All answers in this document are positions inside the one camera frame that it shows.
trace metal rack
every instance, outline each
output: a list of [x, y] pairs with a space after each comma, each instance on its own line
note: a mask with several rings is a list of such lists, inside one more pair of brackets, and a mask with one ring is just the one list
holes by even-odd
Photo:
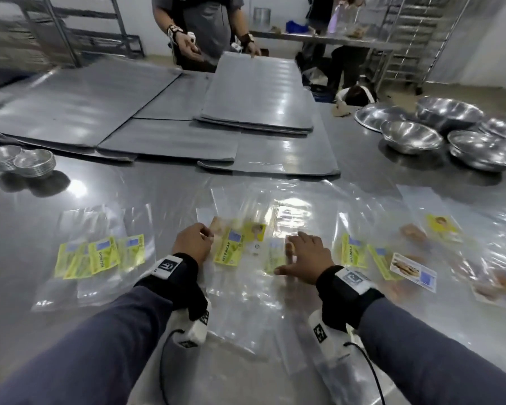
[[381, 27], [388, 41], [405, 45], [392, 55], [371, 57], [377, 87], [387, 80], [413, 84], [416, 94], [435, 67], [471, 0], [389, 0]]
[[[0, 67], [44, 71], [53, 65], [82, 66], [90, 54], [144, 57], [140, 38], [126, 33], [116, 0], [112, 12], [65, 8], [51, 0], [0, 0], [17, 5], [18, 15], [0, 17]], [[68, 17], [116, 20], [118, 32], [69, 28]]]

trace forearm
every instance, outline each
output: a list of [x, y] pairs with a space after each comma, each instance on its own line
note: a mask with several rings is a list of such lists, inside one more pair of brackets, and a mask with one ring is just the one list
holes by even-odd
[[358, 333], [412, 404], [506, 403], [506, 373], [388, 299], [365, 310]]
[[134, 287], [0, 386], [0, 404], [119, 405], [163, 335], [172, 304]]
[[171, 25], [174, 25], [174, 20], [170, 17], [169, 14], [165, 10], [160, 7], [154, 7], [154, 19], [157, 25], [162, 29], [164, 33], [167, 34], [167, 31]]
[[249, 33], [249, 25], [247, 17], [239, 8], [229, 13], [229, 22], [238, 38]]

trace person standing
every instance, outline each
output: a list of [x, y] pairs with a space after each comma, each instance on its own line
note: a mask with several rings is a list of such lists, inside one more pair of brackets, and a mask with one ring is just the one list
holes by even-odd
[[[206, 72], [214, 72], [223, 52], [231, 51], [234, 35], [244, 52], [261, 55], [243, 5], [243, 0], [152, 0], [155, 21], [169, 36], [176, 63]], [[195, 41], [188, 32], [195, 34]]]

